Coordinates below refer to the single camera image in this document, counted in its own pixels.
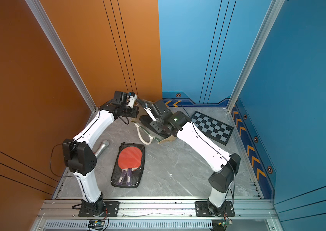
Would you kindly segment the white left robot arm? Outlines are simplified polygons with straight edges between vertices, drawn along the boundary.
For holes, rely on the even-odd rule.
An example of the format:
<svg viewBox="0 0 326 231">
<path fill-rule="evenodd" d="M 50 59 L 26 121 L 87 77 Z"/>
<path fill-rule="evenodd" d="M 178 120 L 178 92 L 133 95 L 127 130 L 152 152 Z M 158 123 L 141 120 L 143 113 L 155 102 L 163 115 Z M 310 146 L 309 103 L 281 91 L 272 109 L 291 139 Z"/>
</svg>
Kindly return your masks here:
<svg viewBox="0 0 326 231">
<path fill-rule="evenodd" d="M 100 191 L 94 168 L 97 157 L 93 147 L 99 136 L 119 117 L 136 118 L 138 107 L 134 92 L 116 91 L 114 97 L 98 108 L 91 122 L 72 139 L 62 143 L 64 163 L 76 177 L 82 193 L 81 208 L 99 215 L 104 211 L 102 192 Z"/>
</svg>

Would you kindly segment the green jute canvas bag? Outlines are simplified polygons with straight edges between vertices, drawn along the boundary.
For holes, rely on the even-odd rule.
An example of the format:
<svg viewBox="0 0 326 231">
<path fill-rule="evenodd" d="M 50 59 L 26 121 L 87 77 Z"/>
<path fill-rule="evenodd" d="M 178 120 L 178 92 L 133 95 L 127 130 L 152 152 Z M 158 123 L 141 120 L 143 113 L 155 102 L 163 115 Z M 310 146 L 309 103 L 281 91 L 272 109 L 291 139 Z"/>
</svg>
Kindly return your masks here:
<svg viewBox="0 0 326 231">
<path fill-rule="evenodd" d="M 138 131 L 138 137 L 140 141 L 145 145 L 150 145 L 153 143 L 163 144 L 167 142 L 173 142 L 176 140 L 174 136 L 168 136 L 163 131 L 158 133 L 151 125 L 151 118 L 148 115 L 141 115 L 138 118 L 133 118 L 131 120 Z"/>
</svg>

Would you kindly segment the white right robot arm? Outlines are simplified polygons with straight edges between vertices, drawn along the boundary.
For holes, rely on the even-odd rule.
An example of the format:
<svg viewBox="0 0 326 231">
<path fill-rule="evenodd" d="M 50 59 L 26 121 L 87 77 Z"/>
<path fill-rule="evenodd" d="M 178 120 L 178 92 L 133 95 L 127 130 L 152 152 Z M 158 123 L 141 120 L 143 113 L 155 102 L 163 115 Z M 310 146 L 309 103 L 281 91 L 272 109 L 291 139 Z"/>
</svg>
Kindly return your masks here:
<svg viewBox="0 0 326 231">
<path fill-rule="evenodd" d="M 208 179 L 212 186 L 207 201 L 208 210 L 216 217 L 225 214 L 227 191 L 231 185 L 235 185 L 240 156 L 221 149 L 205 136 L 184 112 L 173 113 L 162 100 L 155 103 L 141 102 L 141 106 L 150 116 L 150 125 L 156 132 L 163 131 L 184 141 L 209 164 L 213 174 Z"/>
</svg>

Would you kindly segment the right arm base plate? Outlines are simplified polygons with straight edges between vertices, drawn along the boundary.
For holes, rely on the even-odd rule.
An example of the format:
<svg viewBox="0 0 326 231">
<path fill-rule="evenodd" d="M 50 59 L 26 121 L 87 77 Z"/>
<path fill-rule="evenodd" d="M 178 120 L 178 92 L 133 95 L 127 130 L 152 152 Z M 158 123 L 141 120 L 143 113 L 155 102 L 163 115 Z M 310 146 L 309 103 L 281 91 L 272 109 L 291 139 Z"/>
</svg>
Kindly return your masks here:
<svg viewBox="0 0 326 231">
<path fill-rule="evenodd" d="M 217 208 L 214 204 L 208 201 L 196 201 L 195 211 L 197 217 L 234 217 L 235 210 L 232 201 L 224 201 L 223 204 Z"/>
</svg>

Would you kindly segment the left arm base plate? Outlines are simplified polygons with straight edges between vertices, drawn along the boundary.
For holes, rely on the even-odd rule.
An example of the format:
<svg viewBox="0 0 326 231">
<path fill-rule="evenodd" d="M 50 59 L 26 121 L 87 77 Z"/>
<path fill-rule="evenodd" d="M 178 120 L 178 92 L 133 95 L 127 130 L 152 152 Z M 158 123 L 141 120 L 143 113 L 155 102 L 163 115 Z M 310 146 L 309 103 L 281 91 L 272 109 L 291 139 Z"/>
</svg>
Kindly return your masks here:
<svg viewBox="0 0 326 231">
<path fill-rule="evenodd" d="M 119 211 L 119 201 L 100 201 L 97 203 L 89 203 L 82 200 L 79 210 L 79 217 L 117 217 Z"/>
</svg>

